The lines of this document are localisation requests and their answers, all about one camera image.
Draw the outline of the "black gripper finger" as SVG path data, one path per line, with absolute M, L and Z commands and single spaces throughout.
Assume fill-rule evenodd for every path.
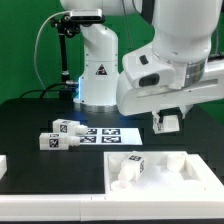
M 158 111 L 156 112 L 156 119 L 158 120 L 158 123 L 163 123 L 163 120 L 164 120 L 164 115 L 163 115 L 163 112 L 162 111 Z
M 192 105 L 183 105 L 183 106 L 180 106 L 179 109 L 182 114 L 182 118 L 185 119 L 187 113 L 192 109 Z

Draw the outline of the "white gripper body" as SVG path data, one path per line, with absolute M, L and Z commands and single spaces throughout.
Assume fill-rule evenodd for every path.
M 129 116 L 224 98 L 224 59 L 180 64 L 139 49 L 123 58 L 116 102 Z

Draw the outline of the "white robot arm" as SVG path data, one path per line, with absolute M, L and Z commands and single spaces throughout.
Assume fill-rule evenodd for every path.
M 123 115 L 159 112 L 224 98 L 224 59 L 210 62 L 211 36 L 223 0 L 60 0 L 81 25 L 84 73 L 75 106 Z M 107 16 L 147 12 L 153 40 L 117 56 Z

